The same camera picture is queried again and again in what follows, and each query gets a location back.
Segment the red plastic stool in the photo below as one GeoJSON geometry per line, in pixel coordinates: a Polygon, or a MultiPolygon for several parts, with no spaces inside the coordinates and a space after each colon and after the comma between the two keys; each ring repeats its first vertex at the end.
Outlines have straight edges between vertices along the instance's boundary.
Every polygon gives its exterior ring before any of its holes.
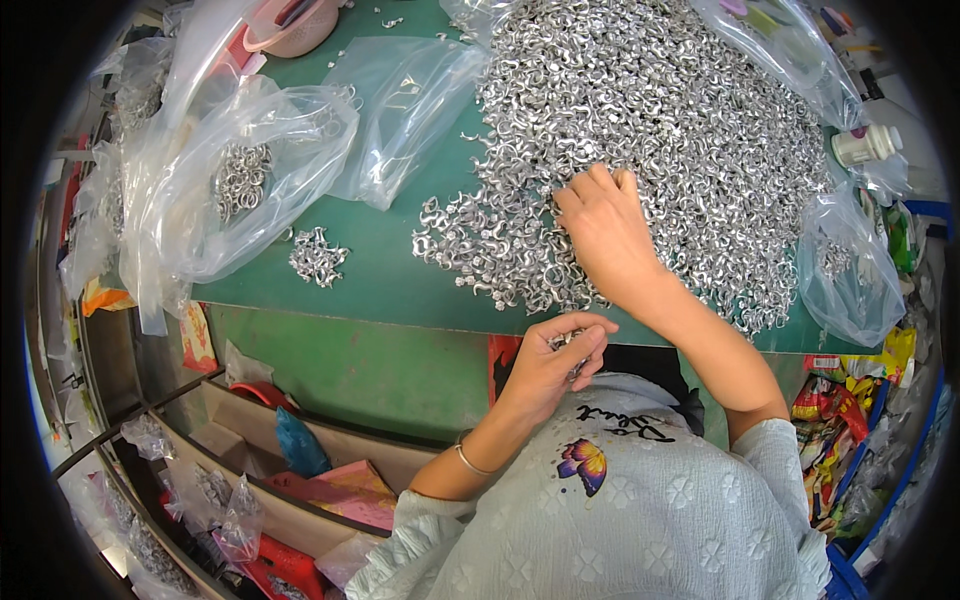
{"type": "MultiPolygon", "coordinates": [[[[213,534],[218,543],[220,536],[213,534]]],[[[313,559],[290,546],[260,535],[260,551],[257,560],[236,565],[251,578],[270,600],[288,600],[285,594],[275,593],[268,575],[278,577],[303,592],[310,600],[324,600],[324,582],[313,565],[313,559]]]]}

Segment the pink cloth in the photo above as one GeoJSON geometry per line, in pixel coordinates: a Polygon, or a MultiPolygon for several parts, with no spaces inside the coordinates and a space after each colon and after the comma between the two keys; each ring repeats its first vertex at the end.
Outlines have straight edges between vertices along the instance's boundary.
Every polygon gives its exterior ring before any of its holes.
{"type": "Polygon", "coordinates": [[[383,483],[370,461],[343,465],[312,479],[284,471],[264,482],[336,515],[381,529],[394,528],[396,495],[383,483]]]}

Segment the white label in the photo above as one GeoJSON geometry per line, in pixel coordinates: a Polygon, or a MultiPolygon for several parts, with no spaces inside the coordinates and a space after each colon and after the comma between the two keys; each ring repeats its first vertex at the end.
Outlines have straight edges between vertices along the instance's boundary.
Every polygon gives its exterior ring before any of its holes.
{"type": "Polygon", "coordinates": [[[839,369],[839,356],[818,356],[813,359],[814,369],[839,369]]]}

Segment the woman's right hand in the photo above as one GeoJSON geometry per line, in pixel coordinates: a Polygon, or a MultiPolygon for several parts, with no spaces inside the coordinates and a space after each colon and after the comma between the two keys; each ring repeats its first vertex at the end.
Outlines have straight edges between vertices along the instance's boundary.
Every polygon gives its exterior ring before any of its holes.
{"type": "Polygon", "coordinates": [[[594,164],[553,200],[564,212],[557,223],[570,234],[577,262],[607,300],[640,318],[643,304],[677,281],[657,259],[630,171],[611,177],[606,165],[594,164]]]}

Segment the forearm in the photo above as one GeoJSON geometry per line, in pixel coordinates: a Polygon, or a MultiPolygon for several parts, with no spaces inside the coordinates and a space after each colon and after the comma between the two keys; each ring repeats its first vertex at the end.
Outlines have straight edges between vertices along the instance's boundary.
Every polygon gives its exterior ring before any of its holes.
{"type": "MultiPolygon", "coordinates": [[[[519,419],[502,403],[494,404],[476,428],[463,439],[464,456],[484,471],[497,471],[506,465],[533,430],[533,425],[519,419]]],[[[478,475],[460,459],[454,448],[448,448],[427,463],[410,483],[410,490],[441,500],[470,500],[490,482],[478,475]]]]}
{"type": "Polygon", "coordinates": [[[728,411],[731,440],[743,433],[743,426],[749,428],[757,420],[789,419],[777,379],[760,353],[673,274],[662,276],[655,301],[648,296],[624,308],[684,354],[710,394],[728,411]],[[730,412],[748,418],[735,422],[730,412]]]}

